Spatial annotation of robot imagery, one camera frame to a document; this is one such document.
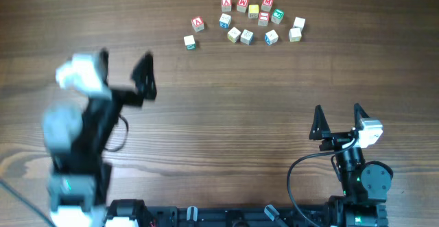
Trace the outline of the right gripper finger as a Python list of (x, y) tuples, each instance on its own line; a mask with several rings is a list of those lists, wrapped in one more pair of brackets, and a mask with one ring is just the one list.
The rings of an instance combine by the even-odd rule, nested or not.
[(364, 111), (359, 103), (354, 104), (354, 119), (355, 119), (355, 129), (364, 130), (368, 125), (369, 121), (368, 114)]
[(322, 140), (331, 138), (331, 130), (326, 121), (321, 105), (315, 107), (313, 123), (309, 133), (309, 140)]

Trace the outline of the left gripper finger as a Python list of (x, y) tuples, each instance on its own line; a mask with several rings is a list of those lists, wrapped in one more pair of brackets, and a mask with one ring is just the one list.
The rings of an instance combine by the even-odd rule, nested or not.
[(157, 96), (154, 78), (154, 59), (151, 51), (139, 60), (133, 69), (131, 80), (135, 83), (137, 92), (146, 100), (155, 100)]
[(101, 75), (101, 79), (106, 86), (108, 86), (108, 58), (109, 53), (107, 48), (102, 48), (98, 54), (99, 72)]

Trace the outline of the white blue C block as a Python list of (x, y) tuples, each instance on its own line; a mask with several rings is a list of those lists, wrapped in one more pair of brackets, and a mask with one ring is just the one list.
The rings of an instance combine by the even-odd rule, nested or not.
[(267, 45), (273, 45), (278, 41), (278, 34), (273, 29), (265, 34), (265, 42)]

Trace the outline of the red I block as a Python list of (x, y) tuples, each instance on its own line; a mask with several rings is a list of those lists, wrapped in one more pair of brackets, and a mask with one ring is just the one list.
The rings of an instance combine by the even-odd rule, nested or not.
[(258, 26), (268, 26), (270, 21), (270, 13), (269, 12), (260, 12), (258, 17)]

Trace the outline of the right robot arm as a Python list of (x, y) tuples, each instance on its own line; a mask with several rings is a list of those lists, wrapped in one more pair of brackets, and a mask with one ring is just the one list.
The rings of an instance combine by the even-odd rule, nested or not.
[(341, 182), (343, 195), (331, 196), (324, 205), (323, 226), (389, 225), (385, 209), (393, 171), (379, 161), (367, 162), (363, 150), (383, 134), (383, 124), (354, 105), (354, 127), (348, 132), (332, 132), (323, 109), (317, 105), (309, 139), (321, 141), (321, 152), (334, 152), (331, 164)]

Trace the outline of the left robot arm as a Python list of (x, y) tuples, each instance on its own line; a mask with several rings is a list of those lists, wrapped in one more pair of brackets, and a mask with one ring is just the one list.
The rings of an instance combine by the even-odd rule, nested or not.
[(60, 88), (87, 96), (86, 108), (66, 102), (46, 109), (44, 144), (52, 160), (47, 190), (54, 226), (155, 226), (143, 200), (107, 204), (112, 165), (102, 154), (124, 106), (142, 107), (157, 90), (152, 52), (141, 57), (131, 74), (131, 88), (108, 85), (109, 53), (75, 53), (56, 69)]

